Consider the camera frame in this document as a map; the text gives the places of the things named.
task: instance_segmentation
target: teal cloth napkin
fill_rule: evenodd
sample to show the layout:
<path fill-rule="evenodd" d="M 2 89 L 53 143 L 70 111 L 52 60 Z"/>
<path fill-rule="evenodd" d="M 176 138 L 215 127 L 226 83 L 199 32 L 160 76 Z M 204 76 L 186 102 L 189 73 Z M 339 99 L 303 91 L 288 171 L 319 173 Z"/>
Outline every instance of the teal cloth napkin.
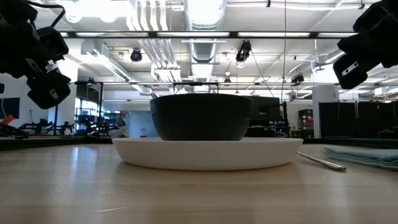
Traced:
<path fill-rule="evenodd" d="M 325 147 L 330 159 L 398 171 L 398 149 Z"/>

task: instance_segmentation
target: metal spoon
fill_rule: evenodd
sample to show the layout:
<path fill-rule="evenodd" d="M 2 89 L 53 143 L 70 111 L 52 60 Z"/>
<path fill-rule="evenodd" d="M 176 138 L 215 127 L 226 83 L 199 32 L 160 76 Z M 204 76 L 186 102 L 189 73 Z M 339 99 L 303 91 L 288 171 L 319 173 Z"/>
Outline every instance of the metal spoon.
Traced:
<path fill-rule="evenodd" d="M 310 159 L 310 160 L 312 160 L 314 162 L 317 162 L 317 163 L 319 163 L 319 164 L 321 164 L 321 165 L 323 165 L 323 166 L 325 166 L 325 167 L 327 167 L 329 169 L 332 169 L 332 170 L 345 171 L 347 169 L 347 167 L 345 167 L 345 166 L 342 166 L 342 165 L 339 165 L 339 164 L 335 164 L 335 163 L 332 163 L 332 162 L 328 162 L 328 161 L 325 161 L 325 160 L 317 158 L 317 157 L 308 156 L 308 155 L 303 154 L 301 152 L 297 152 L 297 154 L 302 156 L 302 157 L 304 157 L 304 158 L 307 158 L 307 159 Z"/>

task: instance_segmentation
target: black bowl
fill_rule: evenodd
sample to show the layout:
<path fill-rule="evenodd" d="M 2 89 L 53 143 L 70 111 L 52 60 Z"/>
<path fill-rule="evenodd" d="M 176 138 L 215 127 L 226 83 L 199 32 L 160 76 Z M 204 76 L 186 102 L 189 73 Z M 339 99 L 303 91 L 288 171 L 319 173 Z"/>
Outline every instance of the black bowl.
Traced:
<path fill-rule="evenodd" d="M 150 110 L 165 141 L 239 141 L 248 129 L 252 104 L 243 96 L 197 93 L 154 98 Z"/>

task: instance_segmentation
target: white plate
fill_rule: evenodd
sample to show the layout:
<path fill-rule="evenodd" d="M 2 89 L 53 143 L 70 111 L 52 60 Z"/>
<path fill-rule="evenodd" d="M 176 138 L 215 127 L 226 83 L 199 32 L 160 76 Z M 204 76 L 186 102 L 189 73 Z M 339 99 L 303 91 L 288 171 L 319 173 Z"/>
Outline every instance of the white plate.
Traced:
<path fill-rule="evenodd" d="M 242 141 L 162 141 L 113 139 L 130 164 L 177 170 L 244 170 L 292 162 L 303 143 L 292 138 L 244 138 Z"/>

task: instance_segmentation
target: person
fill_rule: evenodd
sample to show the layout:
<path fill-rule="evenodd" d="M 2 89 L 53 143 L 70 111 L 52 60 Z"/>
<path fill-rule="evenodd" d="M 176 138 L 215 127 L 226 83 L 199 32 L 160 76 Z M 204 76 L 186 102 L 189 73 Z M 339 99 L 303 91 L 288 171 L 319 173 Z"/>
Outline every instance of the person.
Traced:
<path fill-rule="evenodd" d="M 120 119 L 116 125 L 118 126 L 119 129 L 116 130 L 110 130 L 109 131 L 109 137 L 110 138 L 128 138 L 129 137 L 129 131 L 126 128 L 126 122 L 124 122 L 122 119 Z"/>

